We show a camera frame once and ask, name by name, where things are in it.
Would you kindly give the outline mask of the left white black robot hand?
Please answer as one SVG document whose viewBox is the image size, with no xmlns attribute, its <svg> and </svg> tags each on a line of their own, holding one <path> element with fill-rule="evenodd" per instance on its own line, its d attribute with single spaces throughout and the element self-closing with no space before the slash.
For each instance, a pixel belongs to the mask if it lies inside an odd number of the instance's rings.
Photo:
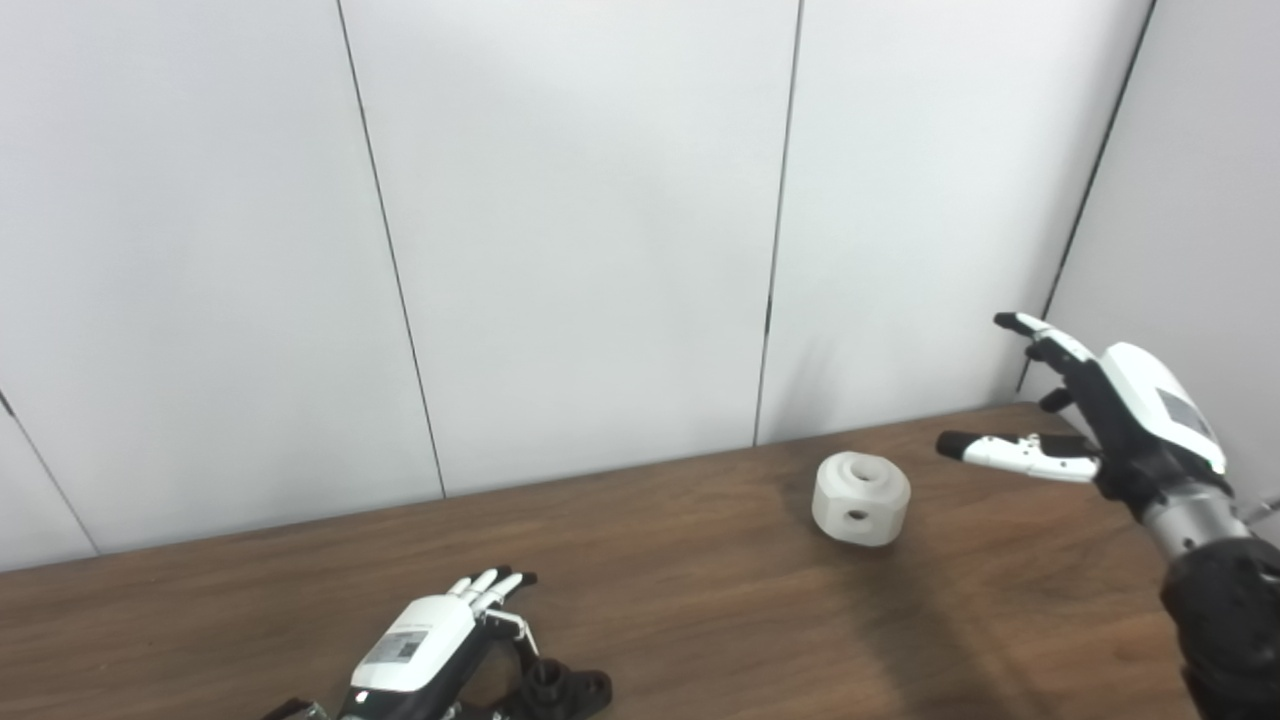
<svg viewBox="0 0 1280 720">
<path fill-rule="evenodd" d="M 511 646 L 521 671 L 539 661 L 529 623 L 504 610 L 536 583 L 536 574 L 500 565 L 412 601 L 355 667 L 338 716 L 461 719 L 461 693 L 498 644 Z"/>
</svg>

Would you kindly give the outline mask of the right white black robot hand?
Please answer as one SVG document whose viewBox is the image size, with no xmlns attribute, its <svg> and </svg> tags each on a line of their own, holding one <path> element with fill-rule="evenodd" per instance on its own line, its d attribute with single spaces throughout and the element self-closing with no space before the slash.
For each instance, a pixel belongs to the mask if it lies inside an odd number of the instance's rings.
<svg viewBox="0 0 1280 720">
<path fill-rule="evenodd" d="M 1066 332 L 1024 313 L 998 313 L 993 322 L 1025 337 L 1027 356 L 1060 375 L 1060 387 L 1038 402 L 1039 409 L 1075 407 L 1091 434 L 946 430 L 934 445 L 938 455 L 1046 480 L 1093 484 L 1135 518 L 1180 488 L 1234 497 L 1216 434 L 1153 354 L 1125 342 L 1093 354 Z"/>
</svg>

